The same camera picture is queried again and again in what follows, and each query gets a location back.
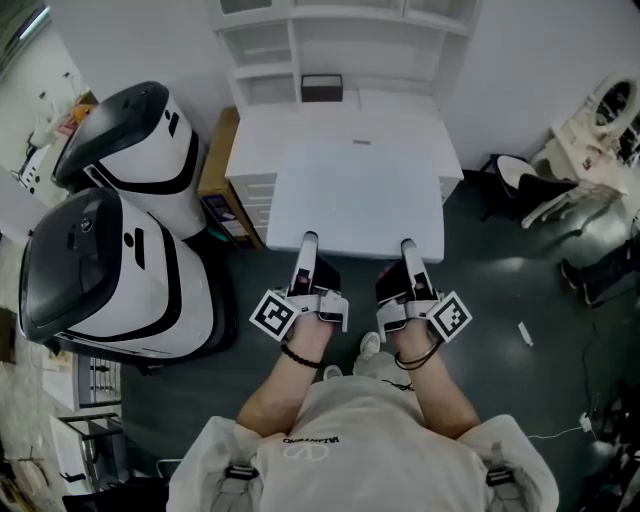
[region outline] hand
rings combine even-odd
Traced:
[[[333,334],[333,323],[323,322],[316,313],[300,315],[293,324],[293,336],[290,346],[305,353],[320,356],[326,348]]]
[[[427,332],[427,322],[417,318],[410,319],[404,329],[394,331],[391,337],[403,361],[417,359],[433,346],[433,340]]]

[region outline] strap buckle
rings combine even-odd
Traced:
[[[253,480],[258,476],[258,470],[252,466],[229,466],[224,471],[225,478],[234,478],[236,480]]]
[[[487,485],[489,487],[495,487],[497,485],[512,482],[515,482],[515,479],[513,478],[513,471],[506,467],[491,469],[487,472]]]

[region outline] box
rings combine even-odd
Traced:
[[[239,124],[240,116],[235,107],[222,110],[202,170],[198,196],[235,245],[261,249],[262,241],[253,229],[231,183],[225,177]]]
[[[300,95],[303,103],[342,101],[342,75],[302,75]]]

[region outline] white sneaker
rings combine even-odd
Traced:
[[[324,369],[324,373],[322,374],[322,380],[333,379],[334,377],[343,377],[344,374],[339,366],[335,364],[330,364]]]
[[[378,352],[380,352],[380,335],[377,332],[368,332],[360,342],[360,357],[366,361]]]

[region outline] dark gray floor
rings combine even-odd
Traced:
[[[429,275],[436,287],[456,290],[474,320],[441,354],[481,418],[511,414],[527,434],[575,427],[588,406],[581,353],[594,339],[594,320],[600,335],[587,363],[590,390],[599,393],[600,407],[617,379],[636,380],[640,322],[633,294],[594,315],[561,282],[557,264],[562,257],[577,264],[598,259],[624,240],[627,221],[610,212],[578,238],[568,235],[580,226],[577,216],[524,231],[500,216],[481,223],[483,212],[478,189],[468,183],[461,183],[445,206],[445,260],[428,268]],[[164,368],[152,377],[123,369],[125,428],[139,445],[141,465],[144,453],[182,457],[210,416],[234,417],[268,375],[278,345],[247,319],[265,289],[288,282],[294,260],[293,254],[266,250],[232,255],[240,325],[227,352]],[[386,262],[329,262],[342,275],[350,318],[349,333],[335,335],[327,361],[350,370],[359,334],[375,329],[374,284]],[[533,347],[520,336],[520,321]],[[575,510],[583,478],[597,462],[592,441],[582,432],[534,441],[558,481],[561,510]]]

